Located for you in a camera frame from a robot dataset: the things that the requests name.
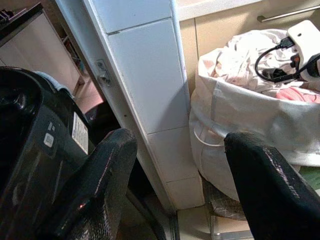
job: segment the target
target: floor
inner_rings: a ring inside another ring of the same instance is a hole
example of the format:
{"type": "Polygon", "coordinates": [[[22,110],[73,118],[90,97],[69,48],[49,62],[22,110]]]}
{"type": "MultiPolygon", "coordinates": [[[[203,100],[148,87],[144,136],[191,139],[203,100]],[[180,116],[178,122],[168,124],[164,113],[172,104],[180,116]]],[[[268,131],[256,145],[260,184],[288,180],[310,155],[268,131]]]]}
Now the floor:
{"type": "MultiPolygon", "coordinates": [[[[216,232],[227,233],[249,230],[246,221],[237,221],[225,217],[217,217],[216,232]]],[[[204,206],[178,211],[178,224],[181,240],[211,240],[209,222],[204,206]]]]}
{"type": "Polygon", "coordinates": [[[78,87],[74,99],[83,113],[88,112],[91,108],[103,102],[91,80],[78,87]]]}

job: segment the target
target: laundry basket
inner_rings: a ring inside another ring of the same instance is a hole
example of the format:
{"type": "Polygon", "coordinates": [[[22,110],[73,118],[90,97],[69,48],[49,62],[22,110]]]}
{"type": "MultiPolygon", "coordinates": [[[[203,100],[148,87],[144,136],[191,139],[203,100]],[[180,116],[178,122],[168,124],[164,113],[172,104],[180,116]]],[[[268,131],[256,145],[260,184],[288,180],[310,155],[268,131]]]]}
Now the laundry basket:
{"type": "MultiPolygon", "coordinates": [[[[224,147],[224,138],[229,132],[248,131],[260,136],[298,170],[300,166],[320,166],[320,104],[272,97],[274,92],[286,86],[271,86],[273,83],[258,79],[253,70],[259,54],[284,37],[283,30],[251,31],[235,36],[226,47],[201,56],[198,62],[189,117],[193,159],[207,181],[237,201],[224,147]],[[266,36],[270,41],[256,41],[257,35],[266,36]],[[232,51],[236,53],[235,57],[230,54],[232,51]],[[221,60],[223,53],[229,56],[224,57],[224,62],[221,60]],[[224,63],[228,61],[234,61],[234,64],[226,68],[224,63]],[[221,70],[225,73],[236,71],[240,77],[217,76],[215,71],[221,70]],[[242,76],[246,79],[245,87],[239,86],[243,82],[242,76]]],[[[278,52],[274,61],[271,61],[272,56],[267,57],[259,69],[286,67],[288,55],[282,54],[278,52]]]]}

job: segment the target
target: pink fabric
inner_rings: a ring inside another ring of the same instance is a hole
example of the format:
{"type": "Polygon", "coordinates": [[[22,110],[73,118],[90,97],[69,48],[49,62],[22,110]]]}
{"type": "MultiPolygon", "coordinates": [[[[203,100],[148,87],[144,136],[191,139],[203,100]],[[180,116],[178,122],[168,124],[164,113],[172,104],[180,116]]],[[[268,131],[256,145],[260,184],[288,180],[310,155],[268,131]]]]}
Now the pink fabric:
{"type": "Polygon", "coordinates": [[[320,94],[293,86],[279,90],[275,97],[277,99],[320,104],[320,94]]]}

